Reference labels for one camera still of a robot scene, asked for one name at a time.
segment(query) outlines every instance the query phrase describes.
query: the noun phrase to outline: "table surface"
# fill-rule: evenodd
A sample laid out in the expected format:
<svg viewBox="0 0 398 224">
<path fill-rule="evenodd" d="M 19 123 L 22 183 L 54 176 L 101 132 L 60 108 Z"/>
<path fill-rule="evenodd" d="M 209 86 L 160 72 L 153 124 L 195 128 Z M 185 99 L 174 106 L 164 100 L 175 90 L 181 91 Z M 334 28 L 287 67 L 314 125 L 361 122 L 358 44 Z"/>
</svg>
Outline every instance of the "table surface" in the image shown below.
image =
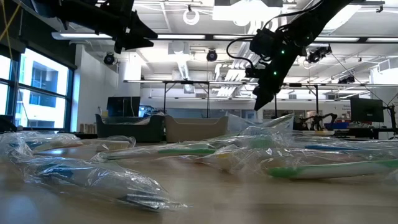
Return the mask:
<svg viewBox="0 0 398 224">
<path fill-rule="evenodd" d="M 90 158 L 94 152 L 43 152 Z M 25 184 L 0 167 L 0 223 L 396 223 L 398 184 L 379 177 L 289 181 L 232 175 L 204 164 L 159 159 L 123 167 L 157 180 L 170 196 L 189 208 L 148 212 L 89 197 L 57 194 Z"/>
</svg>

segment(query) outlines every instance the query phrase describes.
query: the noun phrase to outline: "ceiling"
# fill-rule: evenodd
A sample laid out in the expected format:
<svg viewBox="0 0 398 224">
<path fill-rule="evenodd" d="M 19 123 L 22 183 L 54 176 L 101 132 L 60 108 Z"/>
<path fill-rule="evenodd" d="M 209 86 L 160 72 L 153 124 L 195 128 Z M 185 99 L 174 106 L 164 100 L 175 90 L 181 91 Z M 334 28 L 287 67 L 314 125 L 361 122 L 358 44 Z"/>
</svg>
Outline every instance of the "ceiling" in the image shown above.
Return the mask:
<svg viewBox="0 0 398 224">
<path fill-rule="evenodd" d="M 149 26 L 157 33 L 183 33 L 183 34 L 247 34 L 250 25 L 237 26 L 232 21 L 214 21 L 211 14 L 213 10 L 214 0 L 201 1 L 201 6 L 192 3 L 192 9 L 201 10 L 200 19 L 195 25 L 188 25 L 183 20 L 183 13 L 187 8 L 188 2 L 178 1 L 178 6 L 172 6 L 170 3 L 154 3 L 144 4 L 145 1 L 139 1 L 134 4 L 140 19 L 144 24 Z M 297 6 L 290 10 L 303 9 L 310 0 L 296 0 Z M 398 36 L 398 26 L 394 21 L 398 20 L 398 1 L 385 0 L 384 11 L 376 13 L 378 6 L 362 7 L 348 22 L 343 24 L 331 35 L 345 36 Z M 62 31 L 62 28 L 56 21 L 47 21 L 52 26 Z M 71 25 L 72 31 L 87 32 L 84 27 L 76 24 Z M 142 68 L 142 74 L 150 77 L 156 74 L 171 74 L 173 70 L 178 70 L 178 65 L 172 59 L 168 59 L 168 44 L 171 41 L 154 41 L 154 47 L 138 49 L 146 64 Z M 226 54 L 227 42 L 215 41 L 189 41 L 191 55 L 187 62 L 189 70 L 215 71 L 217 63 L 231 63 L 232 59 Z M 102 60 L 106 51 L 113 48 L 111 40 L 88 40 L 84 42 L 87 51 Z M 240 43 L 232 45 L 230 50 L 232 54 L 236 54 L 241 47 Z M 207 62 L 206 55 L 208 49 L 214 48 L 218 54 L 217 62 Z M 333 53 L 337 59 L 347 69 L 354 68 L 355 76 L 361 81 L 369 79 L 369 69 L 377 65 L 375 62 L 384 61 L 388 57 L 398 56 L 397 44 L 331 44 Z M 319 64 L 303 65 L 302 60 L 298 60 L 298 65 L 293 66 L 288 77 L 316 77 L 316 81 L 330 80 L 343 73 L 346 69 L 341 66 L 333 56 L 329 55 Z"/>
</svg>

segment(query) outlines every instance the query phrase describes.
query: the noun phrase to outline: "window frame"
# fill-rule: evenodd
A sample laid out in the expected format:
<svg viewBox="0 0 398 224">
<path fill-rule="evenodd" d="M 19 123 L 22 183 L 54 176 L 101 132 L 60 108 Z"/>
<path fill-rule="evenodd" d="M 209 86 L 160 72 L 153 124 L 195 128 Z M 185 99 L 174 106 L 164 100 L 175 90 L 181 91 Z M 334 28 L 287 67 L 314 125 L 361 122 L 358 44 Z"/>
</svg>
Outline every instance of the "window frame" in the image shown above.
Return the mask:
<svg viewBox="0 0 398 224">
<path fill-rule="evenodd" d="M 38 54 L 41 54 L 40 52 L 29 48 L 29 50 L 34 51 Z M 20 89 L 25 89 L 25 90 L 30 90 L 36 93 L 48 95 L 48 96 L 54 96 L 57 98 L 63 98 L 65 99 L 65 113 L 64 113 L 64 119 L 63 119 L 63 128 L 33 128 L 33 127 L 24 127 L 24 130 L 34 130 L 34 131 L 70 131 L 70 121 L 71 121 L 71 113 L 72 113 L 72 94 L 73 94 L 73 76 L 75 73 L 75 69 L 71 68 L 69 66 L 66 66 L 63 63 L 58 62 L 57 60 L 54 60 L 44 54 L 41 54 L 44 57 L 47 57 L 50 60 L 53 60 L 54 62 L 57 62 L 63 66 L 66 66 L 68 68 L 68 74 L 67 74 L 67 92 L 66 95 L 62 95 L 59 93 L 54 93 L 52 91 L 48 90 L 43 90 L 41 88 L 33 87 L 30 85 L 25 85 L 23 83 L 19 83 L 19 76 L 20 76 L 20 64 L 21 64 L 21 55 L 22 54 L 13 54 L 13 59 L 11 60 L 10 63 L 10 75 L 9 79 L 3 79 L 0 78 L 0 84 L 5 84 L 8 86 L 8 94 L 7 94 L 7 105 L 6 105 L 6 114 L 11 114 L 14 117 L 14 120 L 16 118 L 16 109 L 17 109 L 17 97 L 18 97 L 18 88 Z"/>
</svg>

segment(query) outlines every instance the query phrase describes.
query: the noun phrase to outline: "computer monitor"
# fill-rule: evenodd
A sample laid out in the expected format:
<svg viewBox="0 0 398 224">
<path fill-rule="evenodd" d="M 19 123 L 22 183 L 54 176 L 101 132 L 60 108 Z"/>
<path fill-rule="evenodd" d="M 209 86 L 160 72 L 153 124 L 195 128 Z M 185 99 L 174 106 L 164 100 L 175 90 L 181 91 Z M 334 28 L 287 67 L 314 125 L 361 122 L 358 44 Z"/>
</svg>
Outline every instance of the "computer monitor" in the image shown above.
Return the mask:
<svg viewBox="0 0 398 224">
<path fill-rule="evenodd" d="M 351 98 L 351 121 L 384 122 L 381 100 Z"/>
<path fill-rule="evenodd" d="M 109 116 L 138 116 L 139 96 L 124 96 L 124 97 L 108 97 L 108 110 Z"/>
</svg>

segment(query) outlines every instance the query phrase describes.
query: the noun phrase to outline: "wooden table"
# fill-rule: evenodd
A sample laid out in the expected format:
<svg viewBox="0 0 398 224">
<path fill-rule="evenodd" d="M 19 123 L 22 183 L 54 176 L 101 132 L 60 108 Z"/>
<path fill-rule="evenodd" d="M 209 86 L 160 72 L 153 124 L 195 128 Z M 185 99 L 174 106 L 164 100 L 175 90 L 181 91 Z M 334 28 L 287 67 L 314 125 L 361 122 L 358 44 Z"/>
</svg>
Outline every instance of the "wooden table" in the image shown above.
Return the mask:
<svg viewBox="0 0 398 224">
<path fill-rule="evenodd" d="M 94 152 L 55 151 L 90 158 Z M 56 194 L 0 167 L 0 223 L 397 223 L 398 184 L 377 177 L 323 182 L 231 175 L 204 164 L 161 159 L 121 166 L 157 180 L 189 208 L 160 213 Z"/>
</svg>

